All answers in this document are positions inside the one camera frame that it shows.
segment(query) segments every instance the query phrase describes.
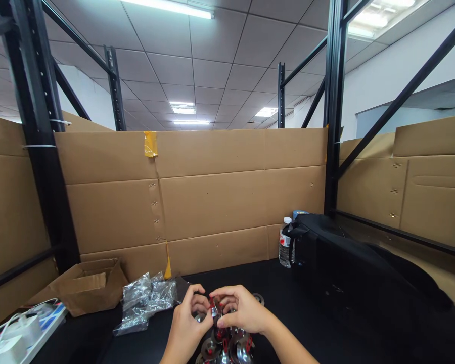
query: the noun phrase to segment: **right hand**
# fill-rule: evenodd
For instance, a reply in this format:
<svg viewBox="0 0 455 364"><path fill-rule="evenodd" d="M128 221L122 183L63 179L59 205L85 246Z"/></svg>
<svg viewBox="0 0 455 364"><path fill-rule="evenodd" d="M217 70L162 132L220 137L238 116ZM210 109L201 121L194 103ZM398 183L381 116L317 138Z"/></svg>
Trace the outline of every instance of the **right hand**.
<svg viewBox="0 0 455 364"><path fill-rule="evenodd" d="M246 288L240 285L218 288L211 292L210 296L220 299L220 303L224 306L224 313L232 308L236 310L219 319L217 326L220 328L236 326L249 333L263 334L274 317Z"/></svg>

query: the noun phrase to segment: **plastic water bottle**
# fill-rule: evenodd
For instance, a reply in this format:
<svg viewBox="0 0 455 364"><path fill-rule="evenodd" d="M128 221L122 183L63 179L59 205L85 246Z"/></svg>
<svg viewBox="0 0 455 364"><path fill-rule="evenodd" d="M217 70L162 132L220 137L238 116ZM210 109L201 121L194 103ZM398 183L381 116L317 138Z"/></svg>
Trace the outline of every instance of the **plastic water bottle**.
<svg viewBox="0 0 455 364"><path fill-rule="evenodd" d="M284 217L283 222L285 225L290 224L292 222L291 218ZM288 256L288 252L290 249L290 238L287 237L282 233L283 229L280 229L280 246L278 248L278 259L280 260L280 264L285 268L290 268L290 258Z"/></svg>

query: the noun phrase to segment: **black metal rack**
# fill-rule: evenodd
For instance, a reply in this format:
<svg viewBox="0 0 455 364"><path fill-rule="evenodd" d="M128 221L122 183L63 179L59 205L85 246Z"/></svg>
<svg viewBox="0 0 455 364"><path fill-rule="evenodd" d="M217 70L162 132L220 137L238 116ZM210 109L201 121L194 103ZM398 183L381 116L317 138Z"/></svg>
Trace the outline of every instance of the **black metal rack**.
<svg viewBox="0 0 455 364"><path fill-rule="evenodd" d="M342 122L342 101L345 77L345 48L347 44L347 27L349 22L371 0L359 0L359 2L347 10L348 0L330 0L329 27L327 37L310 52L302 63L285 79L285 64L278 64L278 128L285 127L285 86L300 72L325 46L327 47L326 73L318 92L313 98L312 104L302 127L307 127L312 115L325 93L324 104L324 127L328 130L327 143L327 169L325 180L324 214L335 217L336 215L350 218L357 222L383 230L401 238L405 238L418 244L455 256L455 247L435 242L414 234L410 234L390 226L382 225L358 216L354 216L337 210L337 188L340 177L345 173L351 163L361 151L369 144L374 136L391 119L396 111L405 103L425 78L442 61L442 59L455 46L455 29L435 51L425 65L413 77L404 90L391 103L384 114L379 118L369 132L362 138L359 144L349 154L346 160L339 166L340 129Z"/></svg>
<svg viewBox="0 0 455 364"><path fill-rule="evenodd" d="M90 120L61 69L51 55L44 20L47 13L105 72L117 131L125 131L116 52L105 46L98 56L46 0L0 0L0 36L12 74L22 119L26 148L37 186L51 248L0 275L0 286L53 256L59 273L79 262L79 249L62 174L55 132L65 131L56 82L79 116Z"/></svg>

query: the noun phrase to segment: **finger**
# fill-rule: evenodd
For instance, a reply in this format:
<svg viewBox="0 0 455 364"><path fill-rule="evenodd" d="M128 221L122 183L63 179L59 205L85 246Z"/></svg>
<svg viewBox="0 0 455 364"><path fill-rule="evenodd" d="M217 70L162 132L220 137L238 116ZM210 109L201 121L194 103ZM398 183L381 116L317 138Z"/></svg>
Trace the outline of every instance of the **finger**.
<svg viewBox="0 0 455 364"><path fill-rule="evenodd" d="M224 310L222 310L222 314L229 313L233 309L237 310L238 309L238 304L235 303L235 302L228 303L226 305L226 307L224 308Z"/></svg>
<svg viewBox="0 0 455 364"><path fill-rule="evenodd" d="M238 326L239 327L240 325L238 322L238 318L239 318L238 312L225 314L223 317L221 317L217 321L217 327L219 327L219 328L226 328L229 326Z"/></svg>
<svg viewBox="0 0 455 364"><path fill-rule="evenodd" d="M203 295L194 295L191 301L191 306L195 305L196 303L202 304L206 308L206 310L208 310L209 307L211 306L209 304L209 300L207 299L207 297Z"/></svg>
<svg viewBox="0 0 455 364"><path fill-rule="evenodd" d="M218 288L218 289L214 290L213 292L211 292L209 294L209 296L215 297L215 296L219 296L219 295L225 295L225 296L238 297L240 287L242 287L242 286L226 286L226 287Z"/></svg>
<svg viewBox="0 0 455 364"><path fill-rule="evenodd" d="M206 293L206 290L204 287L202 287L200 284L196 285L190 285L189 288L187 289L186 295L184 297L184 300L182 301L182 305L191 305L192 297L194 296L194 293L200 292L200 293Z"/></svg>
<svg viewBox="0 0 455 364"><path fill-rule="evenodd" d="M204 305L196 303L194 306L191 307L191 312L207 313L207 309L204 307Z"/></svg>
<svg viewBox="0 0 455 364"><path fill-rule="evenodd" d="M238 300L236 299L235 296L225 296L222 300L221 300L221 305L223 306L226 306L228 303L231 303L231 302L238 302Z"/></svg>

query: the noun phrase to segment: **drop ceiling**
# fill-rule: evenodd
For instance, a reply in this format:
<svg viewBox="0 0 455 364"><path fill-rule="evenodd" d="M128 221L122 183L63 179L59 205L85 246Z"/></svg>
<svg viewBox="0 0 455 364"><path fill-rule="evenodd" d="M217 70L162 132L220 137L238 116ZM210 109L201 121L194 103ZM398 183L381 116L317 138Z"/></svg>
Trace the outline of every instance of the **drop ceiling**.
<svg viewBox="0 0 455 364"><path fill-rule="evenodd" d="M208 6L214 19L119 0L52 0L52 5L100 55L117 49L128 130L266 128L255 117L276 107L278 62L288 74L327 35L329 0L179 0ZM350 5L357 1L350 0ZM455 0L431 0L375 42L349 39L346 72L412 32ZM109 91L106 73L45 16L51 51ZM325 50L286 88L287 109L316 93L325 73ZM0 40L0 116L18 118ZM192 102L197 114L174 114L169 102ZM209 125L173 124L176 120Z"/></svg>

